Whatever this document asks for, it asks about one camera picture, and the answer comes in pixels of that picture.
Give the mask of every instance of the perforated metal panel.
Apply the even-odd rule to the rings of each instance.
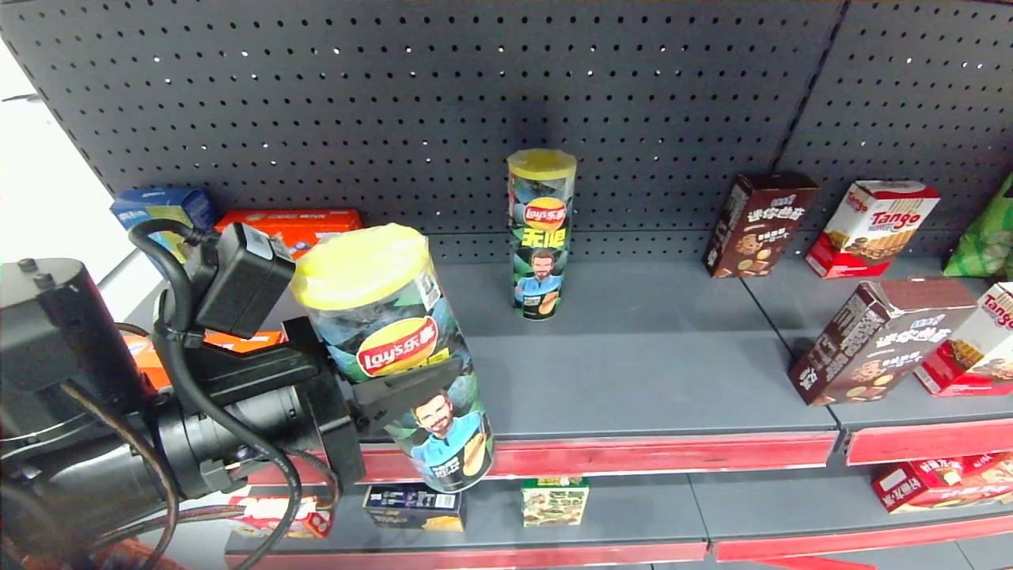
[[[855,2],[779,166],[823,189],[820,229],[857,178],[913,178],[943,199],[922,225],[951,246],[1013,168],[1013,6]]]
[[[504,158],[548,146],[581,160],[574,258],[698,256],[734,172],[775,163],[825,186],[806,230],[854,178],[937,185],[910,249],[945,250],[1010,166],[1013,8],[844,6],[47,0],[0,33],[113,193],[354,206],[493,260]]]
[[[580,157],[578,229],[710,227],[733,173],[770,166],[837,9],[165,0],[0,15],[113,193],[200,183],[226,207],[355,206],[446,233],[504,229],[504,158],[531,146]]]

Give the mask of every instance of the barcode label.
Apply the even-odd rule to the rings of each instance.
[[[285,260],[295,262],[295,259],[292,258],[292,253],[289,252],[289,248],[285,246],[285,243],[282,243],[281,240],[274,237],[271,237],[269,241],[271,249],[275,250],[275,253],[278,254],[278,256]]]
[[[441,298],[440,284],[437,283],[436,277],[433,276],[433,273],[423,271],[415,277],[415,287],[418,288],[418,292],[422,296],[422,305],[425,306],[425,311],[433,311]]]
[[[888,476],[884,477],[883,480],[879,482],[879,487],[882,488],[883,491],[889,491],[890,489],[900,485],[906,479],[908,479],[908,476],[905,475],[904,470],[899,469],[893,473],[889,474]]]
[[[243,234],[246,236],[246,250],[258,257],[272,259],[275,253],[271,250],[267,234],[246,224],[242,224],[242,226]]]
[[[437,495],[437,508],[454,508],[454,495]]]

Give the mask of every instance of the yellow lid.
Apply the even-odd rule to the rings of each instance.
[[[381,302],[430,263],[425,236],[387,224],[335,235],[296,261],[296,301],[320,311],[345,311]]]
[[[576,173],[576,157],[561,150],[529,148],[506,159],[510,171],[530,180],[565,178]]]

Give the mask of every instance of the blue box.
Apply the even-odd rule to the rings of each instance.
[[[464,532],[464,493],[440,493],[422,485],[373,485],[363,508],[381,528]]]
[[[218,211],[208,199],[208,193],[201,187],[148,187],[123,191],[109,206],[109,211],[120,220],[124,228],[151,219],[169,219],[182,222],[198,229],[215,229]],[[188,245],[182,238],[168,231],[152,235],[155,241],[172,251],[179,262],[186,260]]]

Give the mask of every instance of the lay's potato chip can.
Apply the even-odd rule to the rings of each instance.
[[[352,384],[460,359],[449,389],[386,430],[437,491],[462,491],[485,475],[495,442],[422,234],[387,224],[336,235],[299,259],[292,292]]]
[[[531,321],[556,314],[569,250],[576,158],[561,150],[515,152],[510,166],[514,309]]]

